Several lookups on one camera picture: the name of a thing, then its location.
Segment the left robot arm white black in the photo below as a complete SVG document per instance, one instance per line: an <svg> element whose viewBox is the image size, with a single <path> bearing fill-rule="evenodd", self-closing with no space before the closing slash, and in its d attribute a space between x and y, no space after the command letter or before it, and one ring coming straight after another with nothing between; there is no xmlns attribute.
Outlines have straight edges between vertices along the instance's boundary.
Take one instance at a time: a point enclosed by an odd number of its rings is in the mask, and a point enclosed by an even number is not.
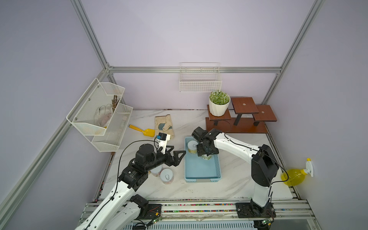
<svg viewBox="0 0 368 230"><path fill-rule="evenodd" d="M178 166L186 154L185 150L163 147L155 150L152 144L143 144L136 156L123 169L110 195L76 229L78 230L121 230L133 220L144 217L149 202L135 192L148 179L148 172L160 166Z"/></svg>

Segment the can with yellow label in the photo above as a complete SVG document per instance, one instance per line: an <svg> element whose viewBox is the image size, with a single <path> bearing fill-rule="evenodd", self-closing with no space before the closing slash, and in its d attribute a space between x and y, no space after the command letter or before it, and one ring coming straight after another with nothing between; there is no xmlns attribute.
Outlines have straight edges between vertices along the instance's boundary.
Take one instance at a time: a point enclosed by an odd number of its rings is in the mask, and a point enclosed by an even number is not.
<svg viewBox="0 0 368 230"><path fill-rule="evenodd" d="M196 140L191 140L187 144L187 150L190 154L197 154L197 145L198 142Z"/></svg>

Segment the green label can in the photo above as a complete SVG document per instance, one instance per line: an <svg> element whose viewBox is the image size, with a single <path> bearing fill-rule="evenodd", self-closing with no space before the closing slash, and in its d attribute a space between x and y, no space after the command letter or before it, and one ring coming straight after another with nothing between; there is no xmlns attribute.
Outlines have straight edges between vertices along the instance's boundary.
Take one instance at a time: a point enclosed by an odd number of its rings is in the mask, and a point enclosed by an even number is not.
<svg viewBox="0 0 368 230"><path fill-rule="evenodd" d="M210 160L211 158L212 158L212 155L206 155L206 154L204 154L204 155L202 155L201 156L201 158L203 159L203 160Z"/></svg>

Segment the light blue plastic basket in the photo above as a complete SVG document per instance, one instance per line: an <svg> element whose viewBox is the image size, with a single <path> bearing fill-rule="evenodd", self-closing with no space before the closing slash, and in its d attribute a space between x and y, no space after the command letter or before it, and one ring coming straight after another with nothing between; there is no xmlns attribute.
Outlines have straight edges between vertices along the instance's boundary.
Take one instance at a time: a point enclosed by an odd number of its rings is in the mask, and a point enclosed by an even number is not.
<svg viewBox="0 0 368 230"><path fill-rule="evenodd" d="M185 137L185 180L194 182L218 182L221 178L221 169L218 155L204 160L197 154L190 153L188 143L195 141L193 137Z"/></svg>

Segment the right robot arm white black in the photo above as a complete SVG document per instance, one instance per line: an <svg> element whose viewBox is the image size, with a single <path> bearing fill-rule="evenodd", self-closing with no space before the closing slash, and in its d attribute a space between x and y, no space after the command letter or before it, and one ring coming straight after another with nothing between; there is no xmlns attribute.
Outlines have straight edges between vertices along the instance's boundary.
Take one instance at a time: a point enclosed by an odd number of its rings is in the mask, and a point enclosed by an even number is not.
<svg viewBox="0 0 368 230"><path fill-rule="evenodd" d="M218 129L206 131L201 127L192 132L192 137L198 142L199 157L217 155L223 150L247 162L251 167L251 179L255 183L254 194L247 204L248 210L253 215L261 215L271 208L272 185L283 183L285 180L275 180L281 165L270 146L251 145L234 139Z"/></svg>

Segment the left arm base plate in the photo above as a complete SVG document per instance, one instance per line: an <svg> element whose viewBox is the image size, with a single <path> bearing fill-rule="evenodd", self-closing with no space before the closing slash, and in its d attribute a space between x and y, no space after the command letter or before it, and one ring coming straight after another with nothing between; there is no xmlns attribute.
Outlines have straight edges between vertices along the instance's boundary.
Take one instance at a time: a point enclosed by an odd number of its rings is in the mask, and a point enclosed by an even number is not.
<svg viewBox="0 0 368 230"><path fill-rule="evenodd" d="M145 205L137 217L139 220L153 220L161 217L162 204L148 204Z"/></svg>

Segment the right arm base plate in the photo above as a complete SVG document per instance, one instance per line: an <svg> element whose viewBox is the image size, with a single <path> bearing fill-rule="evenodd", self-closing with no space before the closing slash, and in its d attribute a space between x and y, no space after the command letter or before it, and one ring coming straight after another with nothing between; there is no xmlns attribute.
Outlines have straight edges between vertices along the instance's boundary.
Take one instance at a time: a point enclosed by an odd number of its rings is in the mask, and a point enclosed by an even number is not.
<svg viewBox="0 0 368 230"><path fill-rule="evenodd" d="M268 202L264 207L260 207L254 202L236 203L238 218L274 218L276 216L273 203Z"/></svg>

